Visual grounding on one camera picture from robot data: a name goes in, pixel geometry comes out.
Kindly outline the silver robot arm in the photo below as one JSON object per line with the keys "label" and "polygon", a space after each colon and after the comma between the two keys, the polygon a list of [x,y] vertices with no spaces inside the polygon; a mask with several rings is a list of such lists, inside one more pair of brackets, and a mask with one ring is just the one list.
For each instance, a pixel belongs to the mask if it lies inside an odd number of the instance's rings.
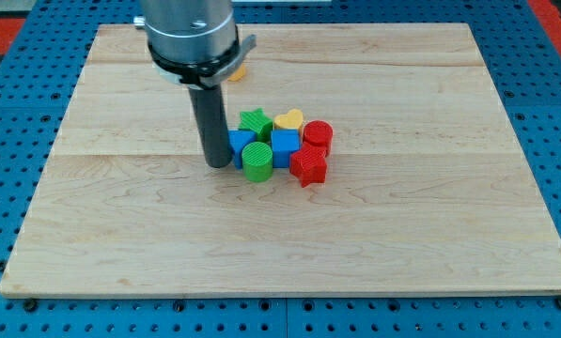
{"label": "silver robot arm", "polygon": [[166,81],[188,87],[208,166],[232,161],[221,89],[224,67],[239,56],[230,0],[141,0],[154,66]]}

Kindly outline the yellow block behind arm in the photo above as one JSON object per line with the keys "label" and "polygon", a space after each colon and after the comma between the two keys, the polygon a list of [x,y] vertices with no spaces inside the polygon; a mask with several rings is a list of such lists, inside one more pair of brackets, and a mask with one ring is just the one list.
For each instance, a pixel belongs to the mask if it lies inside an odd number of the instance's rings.
{"label": "yellow block behind arm", "polygon": [[246,75],[246,66],[241,64],[227,79],[230,82],[238,82]]}

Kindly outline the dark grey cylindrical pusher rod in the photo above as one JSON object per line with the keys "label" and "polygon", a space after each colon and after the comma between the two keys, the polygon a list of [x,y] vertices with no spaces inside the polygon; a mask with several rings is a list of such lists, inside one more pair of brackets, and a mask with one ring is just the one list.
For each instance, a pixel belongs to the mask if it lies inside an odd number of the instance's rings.
{"label": "dark grey cylindrical pusher rod", "polygon": [[223,168],[232,161],[222,88],[189,89],[206,164]]}

